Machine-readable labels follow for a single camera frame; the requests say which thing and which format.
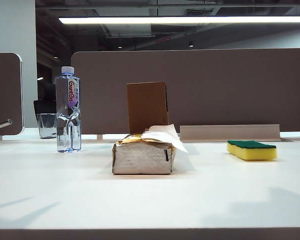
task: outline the light fixture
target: light fixture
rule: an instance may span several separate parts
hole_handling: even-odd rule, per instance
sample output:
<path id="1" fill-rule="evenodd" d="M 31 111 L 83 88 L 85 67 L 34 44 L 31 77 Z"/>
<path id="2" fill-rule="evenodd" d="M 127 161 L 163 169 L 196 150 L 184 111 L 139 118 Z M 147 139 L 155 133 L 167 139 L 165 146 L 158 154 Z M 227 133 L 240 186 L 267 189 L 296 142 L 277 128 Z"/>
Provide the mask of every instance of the light fixture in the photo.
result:
<path id="1" fill-rule="evenodd" d="M 300 16 L 60 17 L 63 24 L 300 23 Z"/>
<path id="2" fill-rule="evenodd" d="M 118 36 L 119 36 L 119 45 L 118 45 L 118 49 L 122 49 L 122 43 L 121 43 L 120 33 L 118 33 Z"/>

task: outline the water bottle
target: water bottle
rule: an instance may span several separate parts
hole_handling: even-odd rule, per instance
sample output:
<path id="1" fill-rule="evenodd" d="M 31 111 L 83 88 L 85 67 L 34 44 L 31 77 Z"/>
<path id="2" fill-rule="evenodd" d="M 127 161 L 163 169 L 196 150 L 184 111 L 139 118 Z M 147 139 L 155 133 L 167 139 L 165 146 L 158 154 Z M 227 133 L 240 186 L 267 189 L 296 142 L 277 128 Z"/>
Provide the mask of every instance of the water bottle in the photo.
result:
<path id="1" fill-rule="evenodd" d="M 61 72 L 55 78 L 57 150 L 77 152 L 81 149 L 80 78 L 71 66 L 63 66 Z"/>

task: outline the cardboard flap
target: cardboard flap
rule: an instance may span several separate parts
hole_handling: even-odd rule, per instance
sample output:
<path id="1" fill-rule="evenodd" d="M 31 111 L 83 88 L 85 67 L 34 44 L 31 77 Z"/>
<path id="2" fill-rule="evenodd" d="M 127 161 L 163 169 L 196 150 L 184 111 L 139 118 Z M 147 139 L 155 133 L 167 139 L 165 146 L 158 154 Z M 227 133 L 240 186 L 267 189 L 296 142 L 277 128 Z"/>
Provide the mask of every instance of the cardboard flap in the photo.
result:
<path id="1" fill-rule="evenodd" d="M 131 134 L 169 124 L 165 82 L 128 83 L 126 94 Z"/>

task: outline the sponge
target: sponge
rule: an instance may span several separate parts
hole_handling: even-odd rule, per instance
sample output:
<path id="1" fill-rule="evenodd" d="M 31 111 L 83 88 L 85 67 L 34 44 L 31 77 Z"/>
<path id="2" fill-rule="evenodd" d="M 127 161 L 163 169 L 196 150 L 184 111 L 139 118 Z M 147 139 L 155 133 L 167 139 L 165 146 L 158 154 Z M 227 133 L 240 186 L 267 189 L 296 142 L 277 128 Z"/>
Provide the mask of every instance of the sponge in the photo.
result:
<path id="1" fill-rule="evenodd" d="M 257 141 L 234 141 L 227 142 L 229 153 L 243 160 L 273 160 L 277 158 L 275 145 L 263 144 Z"/>

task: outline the glass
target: glass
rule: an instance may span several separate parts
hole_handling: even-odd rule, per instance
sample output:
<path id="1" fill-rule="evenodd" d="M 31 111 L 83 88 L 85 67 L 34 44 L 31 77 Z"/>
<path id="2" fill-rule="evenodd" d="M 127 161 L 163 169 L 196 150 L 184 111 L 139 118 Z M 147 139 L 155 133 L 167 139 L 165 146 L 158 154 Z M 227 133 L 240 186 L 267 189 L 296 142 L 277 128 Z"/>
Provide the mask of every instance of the glass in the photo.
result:
<path id="1" fill-rule="evenodd" d="M 57 137 L 57 114 L 40 113 L 36 115 L 36 119 L 41 139 L 53 139 Z"/>

